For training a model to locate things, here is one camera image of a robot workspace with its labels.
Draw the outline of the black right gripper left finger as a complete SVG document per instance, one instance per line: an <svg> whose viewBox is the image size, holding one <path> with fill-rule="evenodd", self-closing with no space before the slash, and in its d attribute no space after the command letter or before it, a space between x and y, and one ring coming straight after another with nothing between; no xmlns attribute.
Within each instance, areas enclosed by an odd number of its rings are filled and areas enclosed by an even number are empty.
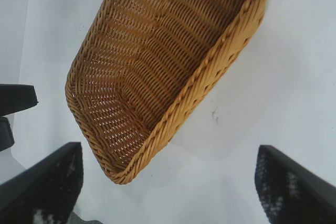
<svg viewBox="0 0 336 224"><path fill-rule="evenodd" d="M67 223L82 186L82 147L70 142L1 184L1 223Z"/></svg>

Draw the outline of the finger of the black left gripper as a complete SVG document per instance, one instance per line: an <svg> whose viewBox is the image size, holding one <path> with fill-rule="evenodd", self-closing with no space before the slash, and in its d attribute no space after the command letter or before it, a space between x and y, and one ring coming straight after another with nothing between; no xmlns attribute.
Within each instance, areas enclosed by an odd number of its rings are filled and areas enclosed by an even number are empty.
<svg viewBox="0 0 336 224"><path fill-rule="evenodd" d="M14 145L14 137L8 118L1 117L0 121L0 151L4 151Z"/></svg>
<svg viewBox="0 0 336 224"><path fill-rule="evenodd" d="M30 109L38 104L34 86L1 84L1 116Z"/></svg>

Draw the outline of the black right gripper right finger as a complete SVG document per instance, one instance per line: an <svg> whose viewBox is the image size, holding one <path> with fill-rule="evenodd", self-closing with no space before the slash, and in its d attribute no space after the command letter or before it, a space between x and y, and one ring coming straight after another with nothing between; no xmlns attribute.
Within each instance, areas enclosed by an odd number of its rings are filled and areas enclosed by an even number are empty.
<svg viewBox="0 0 336 224"><path fill-rule="evenodd" d="M335 187L271 145L260 145L255 188L270 223L335 223Z"/></svg>

